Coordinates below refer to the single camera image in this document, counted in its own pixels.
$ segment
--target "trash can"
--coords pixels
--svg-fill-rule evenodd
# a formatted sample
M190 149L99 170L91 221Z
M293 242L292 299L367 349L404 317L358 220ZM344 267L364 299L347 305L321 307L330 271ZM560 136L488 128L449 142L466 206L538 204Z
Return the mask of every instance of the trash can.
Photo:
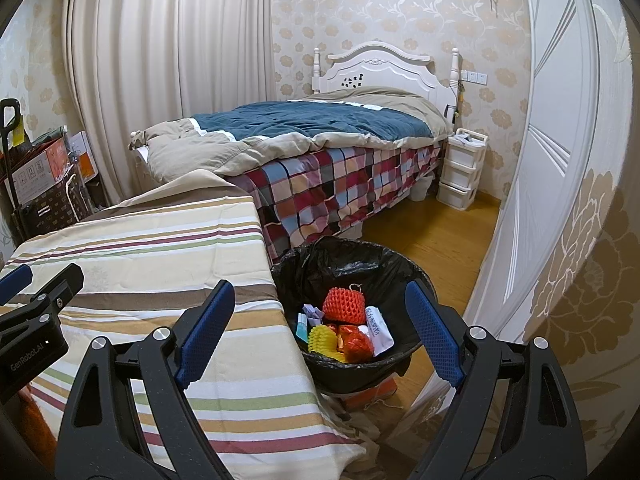
M318 389L329 396L360 392L376 386L392 373L404 375L411 354L421 345L404 307L407 283L423 280L435 296L427 274L411 260L389 248L359 240L325 237L290 250L271 269L278 297L293 333L305 303L322 307L334 287L362 286L367 306L380 309L394 338L389 350L364 364L343 364L309 353L296 338Z

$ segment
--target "wooden floor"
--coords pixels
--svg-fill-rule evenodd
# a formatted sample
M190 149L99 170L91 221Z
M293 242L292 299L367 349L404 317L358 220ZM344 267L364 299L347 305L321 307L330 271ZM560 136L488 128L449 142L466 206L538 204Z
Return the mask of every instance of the wooden floor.
M429 275L441 304L464 312L494 234L499 202L480 195L467 211L457 211L430 196L423 202L403 200L364 223L363 239L404 254ZM377 403L367 416L382 439L396 426L427 383L433 366L424 348L414 353L398 391Z

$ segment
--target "green stripe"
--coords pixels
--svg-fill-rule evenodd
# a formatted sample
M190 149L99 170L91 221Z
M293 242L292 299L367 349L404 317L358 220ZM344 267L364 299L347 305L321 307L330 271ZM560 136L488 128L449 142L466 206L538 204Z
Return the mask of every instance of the green stripe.
M72 256L54 256L53 255L53 256L49 256L47 259L30 262L29 265L34 266L34 265L44 265L48 263L76 261L81 258L105 258L107 256L109 257L110 256L128 256L130 254L159 253L163 251L170 252L170 251L177 251L180 249L193 249L196 247L206 247L206 246L215 245L215 244L234 244L236 242L247 242L251 240L261 242L262 235L248 235L248 236L238 237L238 238L221 238L219 240L203 240L201 242L192 242L192 243L181 244L176 246L159 246L159 247L152 247L152 248L146 248L146 249L115 251L111 253L102 253L98 255L87 254L87 253L74 254ZM10 264L5 268L11 269L12 267L18 267L19 265L20 264Z
M47 368L45 373L70 386L74 382L72 376L54 370L53 368ZM135 394L133 397L138 404L149 405L145 394ZM311 392L283 394L271 397L254 397L253 399L188 399L188 401L194 410L202 410L203 412L249 412L251 410L288 408L290 406L316 404L318 402L316 396Z

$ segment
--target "white headboard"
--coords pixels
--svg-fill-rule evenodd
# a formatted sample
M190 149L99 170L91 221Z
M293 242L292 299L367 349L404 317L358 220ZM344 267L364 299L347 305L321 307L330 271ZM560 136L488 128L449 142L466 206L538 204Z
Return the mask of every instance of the white headboard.
M344 54L329 54L334 64L320 77L320 50L314 51L312 89L315 94L358 86L391 86L421 95L451 122L458 105L460 51L452 51L449 86L427 69L431 56L415 56L382 41L369 41Z

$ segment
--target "curtain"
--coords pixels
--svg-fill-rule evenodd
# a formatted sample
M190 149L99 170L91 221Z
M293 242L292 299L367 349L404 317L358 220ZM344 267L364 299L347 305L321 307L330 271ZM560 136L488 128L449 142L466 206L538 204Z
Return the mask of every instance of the curtain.
M112 203L140 192L129 134L274 98L270 0L65 0L69 84Z

